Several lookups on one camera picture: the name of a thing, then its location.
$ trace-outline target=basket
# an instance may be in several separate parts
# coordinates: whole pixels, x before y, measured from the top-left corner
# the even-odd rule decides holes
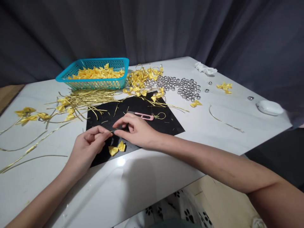
[[[113,71],[124,70],[124,76],[116,79],[68,79],[69,76],[78,75],[78,70],[85,68],[104,67],[109,63]],[[79,59],[69,65],[61,74],[56,77],[56,81],[64,82],[72,89],[121,89],[127,78],[129,67],[128,58],[102,58],[102,59]]]

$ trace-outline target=wooden floor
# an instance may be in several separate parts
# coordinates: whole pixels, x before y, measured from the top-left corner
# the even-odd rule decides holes
[[[0,113],[11,103],[24,85],[0,88]],[[249,228],[259,217],[245,194],[204,176],[185,187],[201,203],[215,228]]]

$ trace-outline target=black paper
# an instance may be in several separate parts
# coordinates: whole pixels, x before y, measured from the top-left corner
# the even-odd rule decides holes
[[[147,93],[146,98],[150,100],[152,95],[153,95],[152,92]],[[160,103],[165,103],[162,98],[159,98],[158,101]],[[113,124],[119,118],[124,116],[124,112],[126,113],[128,107],[129,107],[129,111],[139,112],[139,113],[143,113],[143,114],[147,114],[147,115],[151,115],[151,113],[153,113],[154,115],[157,115],[160,112],[165,113],[166,118],[164,118],[163,120],[154,118],[153,121],[147,121],[147,123],[152,128],[154,128],[155,130],[157,130],[159,132],[166,133],[169,135],[177,135],[177,134],[185,131],[184,128],[179,123],[179,121],[175,118],[172,111],[168,107],[165,107],[165,108],[154,107],[154,106],[151,107],[152,104],[150,104],[148,101],[142,100],[141,98],[138,98],[135,96],[132,96],[132,97],[126,98],[123,102],[121,102],[118,105],[118,109],[116,111],[115,117],[113,117],[117,104],[118,104],[117,102],[109,102],[109,103],[105,103],[105,104],[97,106],[96,107],[97,109],[107,110],[106,112],[104,112],[103,115],[101,115],[98,112],[95,112],[98,116],[98,120],[96,120],[96,116],[93,113],[93,111],[88,111],[89,119],[87,120],[86,129],[88,130],[97,125],[102,125],[104,128],[108,129],[109,131],[116,130],[112,127]],[[160,118],[164,117],[163,113],[159,114]],[[118,151],[118,153],[114,157],[112,157],[109,153],[108,147],[109,146],[117,147],[121,140],[123,141],[123,143],[126,144],[126,151],[125,152]],[[95,159],[92,162],[91,167],[99,165],[104,162],[107,162],[111,159],[118,158],[122,155],[133,152],[135,150],[138,150],[139,148],[140,147],[131,144],[130,142],[126,141],[125,139],[122,139],[116,135],[113,135],[113,137],[110,137],[105,142],[105,146],[102,149],[102,151],[96,155]]]

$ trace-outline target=dark curtain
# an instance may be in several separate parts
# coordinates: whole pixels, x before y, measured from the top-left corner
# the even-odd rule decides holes
[[[54,79],[81,58],[191,56],[304,123],[302,0],[6,0],[0,86]]]

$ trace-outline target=forearm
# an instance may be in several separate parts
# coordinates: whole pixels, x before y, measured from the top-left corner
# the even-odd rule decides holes
[[[243,193],[284,181],[280,176],[249,159],[196,142],[161,134],[156,150],[169,154]]]
[[[70,171],[63,169],[7,227],[43,227],[76,181]]]

